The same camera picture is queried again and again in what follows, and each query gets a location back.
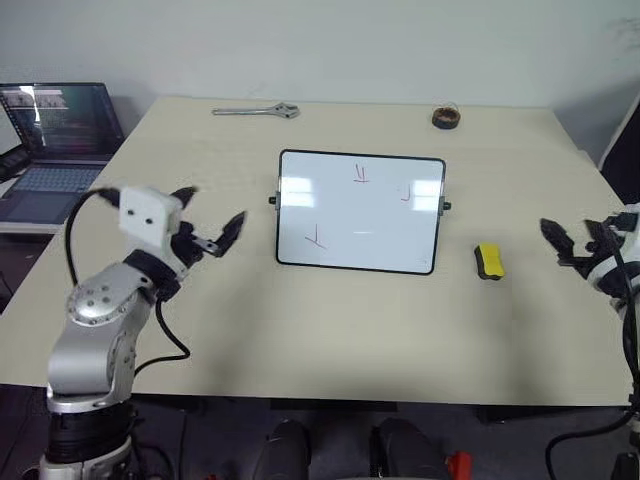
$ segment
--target tape roll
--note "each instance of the tape roll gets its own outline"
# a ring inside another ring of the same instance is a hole
[[[431,123],[441,130],[456,128],[459,122],[460,112],[453,107],[436,108],[431,118]]]

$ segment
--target yellow sponge eraser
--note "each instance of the yellow sponge eraser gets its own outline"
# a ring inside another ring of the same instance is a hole
[[[504,268],[500,261],[500,247],[495,243],[481,243],[474,253],[478,264],[478,276],[484,280],[500,280],[504,277]]]

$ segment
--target beige tabletop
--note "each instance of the beige tabletop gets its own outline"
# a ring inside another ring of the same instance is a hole
[[[477,404],[624,404],[621,325],[608,299],[555,254],[540,217],[586,239],[584,218],[620,208],[595,166],[544,109],[463,107],[453,131],[430,106],[298,103],[300,117],[213,117],[211,99],[158,100],[99,185],[195,184],[185,213],[215,236],[249,212],[222,259],[197,264],[166,306],[192,349],[155,365],[135,391]],[[273,206],[284,148],[440,157],[453,209],[429,276],[280,265]],[[78,216],[81,278],[123,258],[117,214],[95,200]],[[476,274],[473,248],[498,243],[506,277]],[[71,288],[57,235],[0,317],[0,382],[44,385]],[[152,317],[138,362],[173,353]]]

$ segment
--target laptop keyboard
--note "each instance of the laptop keyboard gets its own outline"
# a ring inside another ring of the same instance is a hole
[[[31,192],[84,192],[100,170],[87,168],[30,168],[13,186]]]

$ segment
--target whiteboard frame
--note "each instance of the whiteboard frame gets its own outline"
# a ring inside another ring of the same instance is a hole
[[[440,162],[442,164],[442,178],[440,179],[440,200],[438,202],[438,217],[436,219],[436,228],[435,228],[435,238],[433,240],[433,256],[431,257],[431,270],[428,272],[408,272],[405,270],[384,270],[380,268],[360,268],[360,267],[346,267],[340,265],[319,265],[315,263],[294,263],[294,262],[283,262],[280,260],[278,256],[279,246],[280,246],[280,192],[282,191],[282,157],[285,153],[312,153],[319,155],[341,155],[345,157],[373,157],[373,158],[396,158],[402,160],[420,160],[420,161],[429,161],[429,162]],[[433,158],[433,157],[412,157],[408,155],[377,155],[371,153],[348,153],[348,152],[327,152],[327,151],[319,151],[319,150],[299,150],[295,148],[285,148],[280,152],[280,160],[278,162],[278,191],[276,192],[276,252],[275,257],[276,261],[281,265],[293,265],[298,267],[319,267],[319,268],[335,268],[339,270],[360,270],[366,272],[384,272],[384,273],[400,273],[405,275],[431,275],[436,266],[436,251],[438,250],[438,233],[440,230],[440,217],[443,212],[443,204],[444,204],[444,181],[446,176],[447,164],[441,158]]]

